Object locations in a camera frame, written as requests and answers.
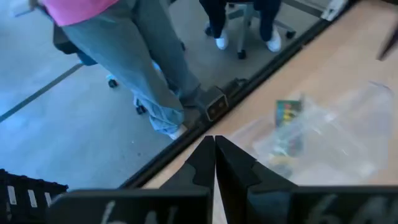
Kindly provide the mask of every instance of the wooden desk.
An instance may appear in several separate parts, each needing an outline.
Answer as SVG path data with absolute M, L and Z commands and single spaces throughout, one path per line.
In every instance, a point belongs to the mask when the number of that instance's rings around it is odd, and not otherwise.
M 384 2 L 364 0 L 324 31 L 272 78 L 247 97 L 206 135 L 229 136 L 247 123 L 274 110 L 275 101 L 300 93 L 327 104 L 339 93 L 368 80 L 383 83 L 398 92 L 398 51 L 384 62 L 376 60 L 381 45 L 396 21 L 394 8 Z M 398 184 L 398 145 L 394 125 L 389 164 L 371 180 L 375 184 Z M 185 162 L 201 138 L 179 155 L 145 187 L 161 186 Z

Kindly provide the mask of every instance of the person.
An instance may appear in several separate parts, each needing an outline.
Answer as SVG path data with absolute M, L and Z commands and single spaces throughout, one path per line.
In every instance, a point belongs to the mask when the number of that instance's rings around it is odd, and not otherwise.
M 42 0 L 42 4 L 80 50 L 131 89 L 156 131 L 177 139 L 187 130 L 183 106 L 193 104 L 200 83 L 185 62 L 159 0 Z
M 226 0 L 199 0 L 206 11 L 213 37 L 219 49 L 227 48 L 228 18 L 226 17 Z M 260 13 L 260 36 L 271 52 L 278 52 L 282 40 L 278 30 L 274 26 L 274 20 L 279 12 L 281 0 L 254 0 L 254 9 Z

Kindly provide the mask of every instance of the clear plastic bag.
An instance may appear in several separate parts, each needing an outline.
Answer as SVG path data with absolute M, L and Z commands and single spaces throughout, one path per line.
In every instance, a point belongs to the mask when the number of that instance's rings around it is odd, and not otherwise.
M 272 114 L 229 139 L 298 185 L 355 185 L 386 165 L 391 124 L 392 92 L 371 82 L 327 107 L 306 98 L 302 112 L 288 125 L 275 128 Z M 294 155 L 279 147 L 297 139 L 301 150 Z

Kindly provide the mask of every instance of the white sneaker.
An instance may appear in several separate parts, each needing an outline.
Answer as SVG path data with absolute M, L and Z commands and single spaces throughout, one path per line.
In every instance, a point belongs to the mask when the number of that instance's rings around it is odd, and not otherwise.
M 219 38 L 216 38 L 216 45 L 220 50 L 225 50 L 229 44 L 228 33 L 226 31 L 228 27 L 228 18 L 225 19 L 225 24 L 223 30 L 221 31 L 221 35 Z
M 171 139 L 173 139 L 173 140 L 176 140 L 176 139 L 178 139 L 178 137 L 180 137 L 183 133 L 185 133 L 186 131 L 187 131 L 188 129 L 183 125 L 183 124 L 181 124 L 181 126 L 179 127 L 179 129 L 176 131 L 176 132 L 174 132 L 174 133 L 172 133 L 172 134 L 169 134 L 169 137 L 171 138 Z
M 276 29 L 276 27 L 274 26 L 273 30 L 272 30 L 272 37 L 271 40 L 268 40 L 266 42 L 268 49 L 271 52 L 278 52 L 280 51 L 280 48 L 282 46 L 282 39 L 280 38 L 280 35 L 278 33 L 278 30 Z

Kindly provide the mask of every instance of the office chair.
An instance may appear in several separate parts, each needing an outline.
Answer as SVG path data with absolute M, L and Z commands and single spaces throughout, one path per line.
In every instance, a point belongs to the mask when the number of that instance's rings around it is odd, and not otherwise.
M 242 28 L 239 32 L 239 40 L 238 40 L 238 59 L 245 59 L 246 58 L 246 51 L 244 49 L 244 41 L 246 39 L 246 33 L 248 32 L 248 28 L 251 25 L 251 21 L 253 19 L 253 17 L 255 18 L 260 18 L 260 14 L 254 10 L 254 3 L 253 1 L 250 0 L 246 0 L 243 2 L 231 2 L 229 4 L 229 7 L 233 7 L 234 4 L 244 4 L 245 7 L 244 8 L 240 8 L 236 11 L 233 12 L 229 12 L 227 13 L 227 17 L 229 20 L 233 20 L 233 19 L 237 19 L 240 17 L 243 17 L 243 23 L 242 23 Z M 286 38 L 288 39 L 292 39 L 294 37 L 294 35 L 296 34 L 296 31 L 289 27 L 288 25 L 282 23 L 281 21 L 275 20 L 274 24 L 276 26 L 279 26 L 283 29 L 285 29 L 286 32 Z M 206 24 L 206 29 L 205 29 L 205 33 L 207 36 L 211 37 L 213 36 L 213 34 L 211 33 L 211 29 L 210 29 L 210 23 L 208 22 Z

